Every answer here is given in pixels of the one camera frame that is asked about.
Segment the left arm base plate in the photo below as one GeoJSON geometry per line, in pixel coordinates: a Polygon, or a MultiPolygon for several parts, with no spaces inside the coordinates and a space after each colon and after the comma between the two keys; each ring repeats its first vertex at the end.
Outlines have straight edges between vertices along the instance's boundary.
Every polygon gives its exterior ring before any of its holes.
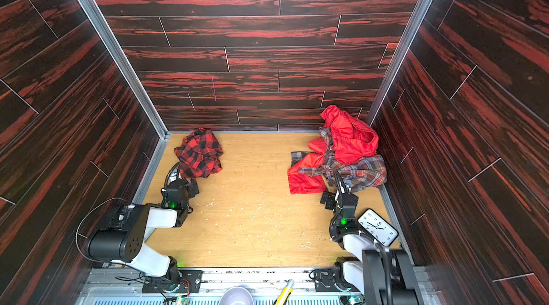
{"type": "Polygon", "coordinates": [[[203,273],[203,270],[200,269],[179,269],[179,276],[146,276],[142,287],[142,293],[198,293],[201,287],[203,273]]]}

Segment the red black checkered cloth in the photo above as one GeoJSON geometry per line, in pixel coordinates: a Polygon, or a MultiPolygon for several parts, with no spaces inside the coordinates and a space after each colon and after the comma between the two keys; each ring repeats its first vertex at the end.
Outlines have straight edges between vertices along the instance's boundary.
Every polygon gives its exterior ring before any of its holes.
{"type": "Polygon", "coordinates": [[[221,172],[220,161],[223,150],[213,132],[199,128],[186,136],[174,149],[180,165],[180,176],[190,179],[207,179],[211,174],[221,172]]]}

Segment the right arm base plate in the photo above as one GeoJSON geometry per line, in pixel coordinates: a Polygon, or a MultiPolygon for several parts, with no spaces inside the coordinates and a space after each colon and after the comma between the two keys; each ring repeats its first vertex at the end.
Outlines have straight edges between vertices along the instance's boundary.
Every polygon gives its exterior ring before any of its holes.
{"type": "Polygon", "coordinates": [[[309,278],[313,281],[317,293],[343,291],[336,284],[335,270],[333,268],[313,269],[309,273],[309,278]]]}

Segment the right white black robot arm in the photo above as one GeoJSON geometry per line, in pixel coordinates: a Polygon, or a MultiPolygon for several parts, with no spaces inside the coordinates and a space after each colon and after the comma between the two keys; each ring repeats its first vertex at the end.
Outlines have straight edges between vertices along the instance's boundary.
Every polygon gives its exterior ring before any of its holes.
{"type": "Polygon", "coordinates": [[[334,265],[334,284],[344,291],[358,290],[363,304],[423,304],[423,297],[408,254],[393,250],[399,233],[377,212],[367,209],[357,217],[358,196],[339,172],[337,191],[324,192],[322,203],[333,210],[330,240],[353,255],[334,265]]]}

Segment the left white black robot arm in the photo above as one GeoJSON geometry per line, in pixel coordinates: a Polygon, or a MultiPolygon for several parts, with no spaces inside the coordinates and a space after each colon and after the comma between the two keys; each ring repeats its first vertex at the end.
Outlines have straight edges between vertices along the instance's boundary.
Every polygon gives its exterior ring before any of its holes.
{"type": "Polygon", "coordinates": [[[177,260],[147,246],[155,229],[179,228],[193,212],[190,199],[200,193],[197,182],[182,175],[182,163],[168,172],[160,204],[121,205],[107,228],[98,229],[87,244],[87,257],[136,269],[150,291],[176,293],[183,285],[177,260]]]}

